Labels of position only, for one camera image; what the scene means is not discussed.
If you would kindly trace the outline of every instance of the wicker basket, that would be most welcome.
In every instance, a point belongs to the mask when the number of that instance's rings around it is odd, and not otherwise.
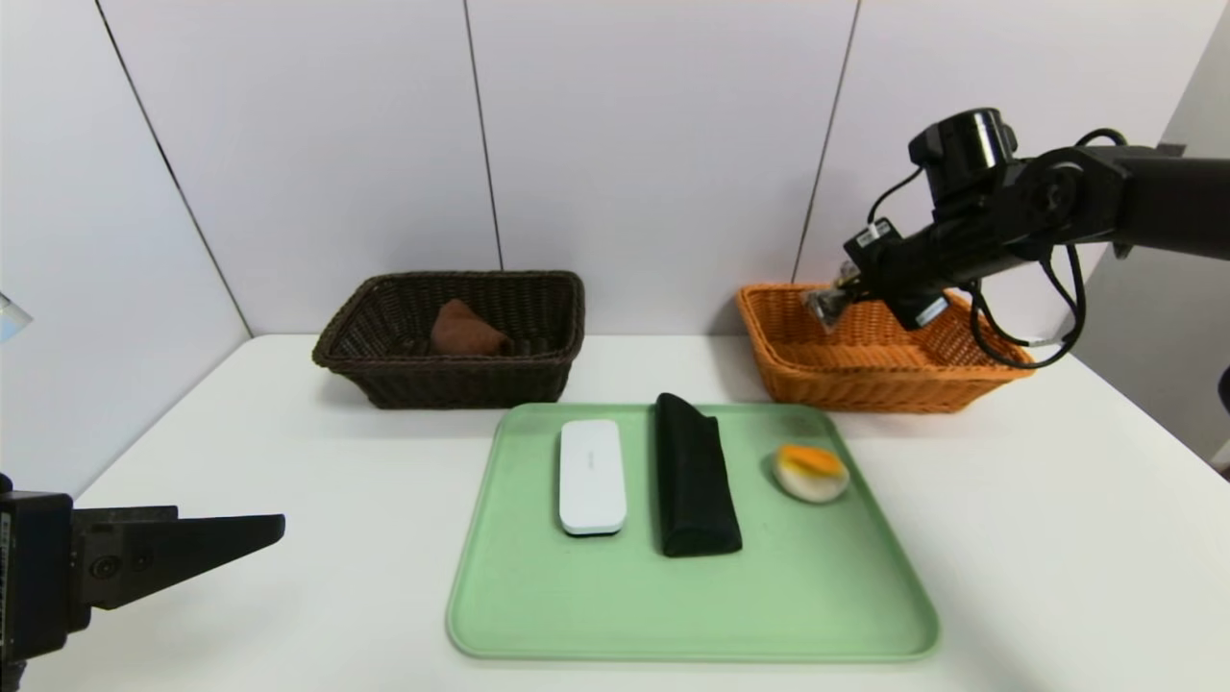
[[[435,356],[440,305],[466,301],[512,338],[502,356]],[[359,285],[328,322],[312,361],[381,409],[503,409],[555,402],[584,337],[584,286],[572,272],[415,272]]]
[[[881,301],[850,307],[828,334],[800,293],[822,284],[760,284],[739,290],[739,311],[752,334],[760,379],[776,402],[834,412],[959,412],[996,387],[1033,371],[986,358],[969,333],[969,304],[952,306],[930,324],[905,331]],[[1005,356],[1028,354],[988,334]]]

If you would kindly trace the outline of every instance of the orange wicker basket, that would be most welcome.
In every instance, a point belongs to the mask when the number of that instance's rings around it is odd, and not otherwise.
[[[883,302],[850,306],[833,333],[800,293],[823,284],[759,284],[739,290],[739,311],[765,390],[776,402],[834,412],[951,413],[1033,371],[986,358],[969,333],[969,304],[952,306],[924,328],[905,331]],[[1032,363],[1017,345],[986,334],[1005,356]]]

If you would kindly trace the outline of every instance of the black pouch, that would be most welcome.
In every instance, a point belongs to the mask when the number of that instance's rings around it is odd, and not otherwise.
[[[674,395],[662,395],[654,422],[662,552],[688,558],[742,549],[717,419]]]

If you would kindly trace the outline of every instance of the white table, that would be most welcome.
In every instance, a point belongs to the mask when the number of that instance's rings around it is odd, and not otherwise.
[[[314,342],[242,345],[79,504],[285,513],[285,538],[96,611],[25,690],[1230,690],[1230,484],[1073,359],[957,415],[834,417],[940,612],[931,658],[507,663],[444,632],[502,412],[378,412]],[[664,391],[765,398],[744,338],[593,336],[565,401]]]

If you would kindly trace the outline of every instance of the basket rim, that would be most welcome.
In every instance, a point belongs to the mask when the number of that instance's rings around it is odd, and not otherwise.
[[[804,366],[785,360],[776,353],[772,342],[768,336],[765,336],[764,329],[760,326],[760,320],[756,317],[755,310],[752,307],[750,295],[753,293],[797,294],[803,290],[827,288],[828,285],[828,283],[755,283],[739,288],[736,302],[739,306],[739,312],[743,315],[743,322],[747,324],[748,332],[753,336],[752,348],[755,355],[768,361],[774,369],[786,371],[786,375],[809,377],[824,376],[829,379],[859,379],[867,375],[875,375],[881,379],[899,381],[914,381],[919,380],[919,376],[925,376],[927,380],[980,380],[1000,382],[1021,380],[1030,377],[1034,372],[1032,370],[1012,369],[999,364],[988,364],[982,366],[860,366],[849,369],[830,369],[822,366]],[[946,290],[945,294],[952,301],[952,306],[964,310],[969,309],[969,302],[966,301],[964,297],[952,293],[951,290]],[[1018,348],[1018,345],[1009,345],[1012,350],[1010,354],[1011,358],[1022,363],[1033,363],[1033,358],[1023,349]]]
[[[380,356],[380,358],[342,358],[333,356],[330,352],[337,344],[337,339],[349,326],[351,318],[358,310],[363,299],[371,289],[380,283],[395,279],[418,278],[483,278],[494,280],[526,279],[526,278],[563,278],[572,285],[572,328],[568,329],[567,342],[563,348],[534,356]],[[465,370],[465,368],[482,368],[483,370],[518,369],[529,366],[567,365],[576,360],[581,353],[581,344],[584,339],[585,320],[585,286],[584,281],[576,272],[567,269],[523,269],[523,270],[422,270],[422,272],[396,272],[373,275],[363,280],[358,288],[346,299],[342,307],[328,320],[328,324],[321,331],[320,338],[312,349],[312,361],[321,368],[333,372],[373,372],[385,369],[397,371],[407,370]]]

